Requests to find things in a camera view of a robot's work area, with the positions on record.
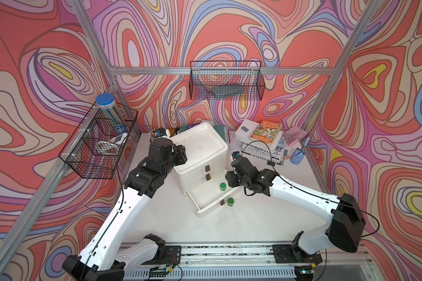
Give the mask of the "white drawer cabinet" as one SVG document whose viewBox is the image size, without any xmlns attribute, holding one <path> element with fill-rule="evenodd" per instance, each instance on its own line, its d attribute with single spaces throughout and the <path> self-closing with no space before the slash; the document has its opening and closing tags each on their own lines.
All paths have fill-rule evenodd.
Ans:
<svg viewBox="0 0 422 281">
<path fill-rule="evenodd" d="M 212 125 L 201 123 L 171 140 L 185 148 L 187 161 L 174 167 L 173 172 L 173 179 L 184 196 L 226 170 L 228 145 Z"/>
</svg>

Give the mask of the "white bottom drawer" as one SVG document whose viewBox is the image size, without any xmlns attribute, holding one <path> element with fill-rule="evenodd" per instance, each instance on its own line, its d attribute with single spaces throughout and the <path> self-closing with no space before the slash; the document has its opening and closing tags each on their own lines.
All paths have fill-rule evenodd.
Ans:
<svg viewBox="0 0 422 281">
<path fill-rule="evenodd" d="M 219 188 L 221 183 L 226 183 L 227 185 L 225 178 L 212 179 L 186 192 L 196 207 L 196 216 L 198 218 L 204 218 L 222 207 L 222 201 L 226 204 L 228 198 L 233 198 L 241 191 L 241 187 L 231 188 L 228 185 L 225 191 L 221 191 Z"/>
</svg>

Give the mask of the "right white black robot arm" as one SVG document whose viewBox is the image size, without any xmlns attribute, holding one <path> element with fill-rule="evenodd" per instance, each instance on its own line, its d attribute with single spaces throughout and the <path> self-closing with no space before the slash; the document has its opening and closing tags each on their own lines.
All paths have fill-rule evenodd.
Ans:
<svg viewBox="0 0 422 281">
<path fill-rule="evenodd" d="M 354 196 L 321 193 L 299 185 L 272 169 L 258 170 L 240 152 L 232 155 L 232 171 L 226 173 L 230 187 L 243 187 L 252 194 L 288 201 L 324 220 L 312 231 L 299 232 L 291 245 L 294 252 L 314 255 L 328 248 L 354 253 L 365 229 L 363 211 Z"/>
</svg>

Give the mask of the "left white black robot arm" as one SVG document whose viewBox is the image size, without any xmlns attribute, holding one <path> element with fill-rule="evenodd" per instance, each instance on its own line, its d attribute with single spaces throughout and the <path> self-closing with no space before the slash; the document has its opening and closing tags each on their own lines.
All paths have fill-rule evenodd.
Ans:
<svg viewBox="0 0 422 281">
<path fill-rule="evenodd" d="M 150 143 L 148 155 L 129 172 L 121 194 L 94 238 L 62 268 L 75 281 L 121 281 L 126 271 L 164 256 L 165 241 L 148 234 L 137 245 L 119 248 L 133 222 L 176 166 L 187 162 L 186 149 L 169 138 Z"/>
</svg>

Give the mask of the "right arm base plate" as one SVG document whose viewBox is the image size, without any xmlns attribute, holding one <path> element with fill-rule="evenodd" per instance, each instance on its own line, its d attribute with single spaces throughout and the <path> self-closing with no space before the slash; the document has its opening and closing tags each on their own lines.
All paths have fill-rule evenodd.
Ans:
<svg viewBox="0 0 422 281">
<path fill-rule="evenodd" d="M 307 254 L 301 248 L 292 244 L 272 245 L 271 253 L 274 255 L 275 262 L 281 263 L 306 263 L 320 264 L 322 262 L 321 254 Z"/>
</svg>

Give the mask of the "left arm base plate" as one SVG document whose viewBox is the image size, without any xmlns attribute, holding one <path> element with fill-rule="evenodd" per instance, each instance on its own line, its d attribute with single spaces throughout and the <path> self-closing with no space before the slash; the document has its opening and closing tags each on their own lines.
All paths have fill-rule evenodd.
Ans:
<svg viewBox="0 0 422 281">
<path fill-rule="evenodd" d="M 178 264 L 181 261 L 182 247 L 180 245 L 167 245 L 163 252 L 157 252 L 155 258 L 142 263 L 142 265 L 163 265 L 163 264 Z"/>
</svg>

